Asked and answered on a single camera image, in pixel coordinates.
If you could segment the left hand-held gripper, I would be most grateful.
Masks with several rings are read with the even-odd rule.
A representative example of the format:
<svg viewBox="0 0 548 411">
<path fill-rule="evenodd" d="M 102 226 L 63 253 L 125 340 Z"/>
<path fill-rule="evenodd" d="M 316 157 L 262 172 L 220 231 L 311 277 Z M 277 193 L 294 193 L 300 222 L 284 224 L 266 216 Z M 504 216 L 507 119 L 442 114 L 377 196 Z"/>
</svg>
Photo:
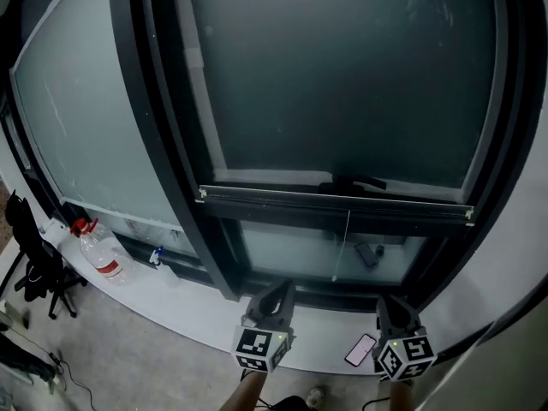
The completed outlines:
<svg viewBox="0 0 548 411">
<path fill-rule="evenodd" d="M 254 295 L 235 328 L 231 354 L 242 369 L 272 373 L 295 339 L 295 283 L 272 283 Z"/>
</svg>

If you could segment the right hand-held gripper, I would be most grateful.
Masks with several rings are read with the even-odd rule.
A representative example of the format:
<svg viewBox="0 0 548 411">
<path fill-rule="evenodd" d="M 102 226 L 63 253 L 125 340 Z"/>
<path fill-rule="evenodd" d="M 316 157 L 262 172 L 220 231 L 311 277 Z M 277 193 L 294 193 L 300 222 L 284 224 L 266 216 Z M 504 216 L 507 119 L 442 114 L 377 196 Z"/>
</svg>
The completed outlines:
<svg viewBox="0 0 548 411">
<path fill-rule="evenodd" d="M 376 304 L 376 327 L 380 338 L 372 351 L 373 367 L 382 379 L 418 378 L 438 359 L 419 314 L 404 299 L 381 295 Z"/>
</svg>

